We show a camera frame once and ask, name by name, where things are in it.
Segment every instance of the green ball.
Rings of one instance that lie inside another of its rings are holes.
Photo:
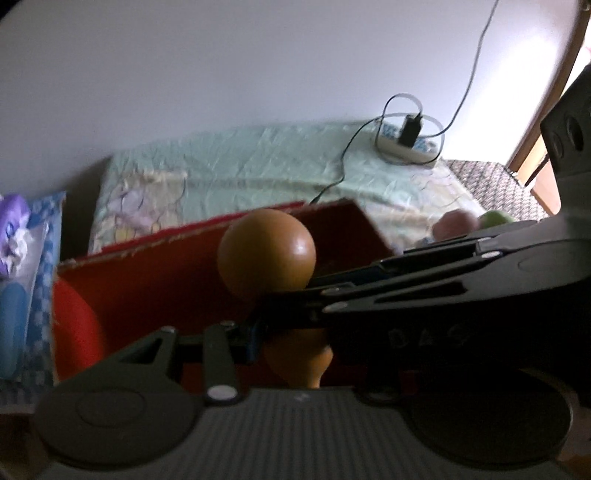
[[[515,222],[515,219],[501,210],[490,210],[478,217],[480,228],[490,228],[492,226],[504,225],[505,223]]]

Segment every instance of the white dot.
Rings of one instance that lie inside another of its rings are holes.
[[[215,385],[207,389],[207,396],[212,400],[231,400],[238,396],[238,390],[230,385]]]

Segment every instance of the red box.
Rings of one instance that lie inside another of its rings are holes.
[[[278,208],[298,218],[314,238],[315,275],[361,267],[392,255],[350,200]],[[217,273],[216,252],[228,226],[246,213],[160,232],[60,264],[53,298],[59,379],[164,325],[176,327],[181,335],[193,335],[222,320],[244,320],[254,305],[227,291]],[[238,370],[243,385],[282,384],[262,358]],[[341,382],[342,375],[331,366],[323,383]],[[186,368],[183,386],[200,391],[199,365]]]

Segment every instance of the orange ball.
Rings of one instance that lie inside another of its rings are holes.
[[[233,223],[217,249],[217,269],[242,300],[266,293],[301,290],[316,266],[308,229],[279,210],[256,210]]]

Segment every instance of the mattress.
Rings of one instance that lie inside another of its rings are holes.
[[[238,128],[118,152],[103,177],[89,251],[231,212],[309,201],[340,177],[340,154],[360,125]],[[344,182],[321,201],[357,201],[386,241],[402,250],[449,210],[484,212],[444,161],[418,166],[381,158],[373,128],[352,143]]]

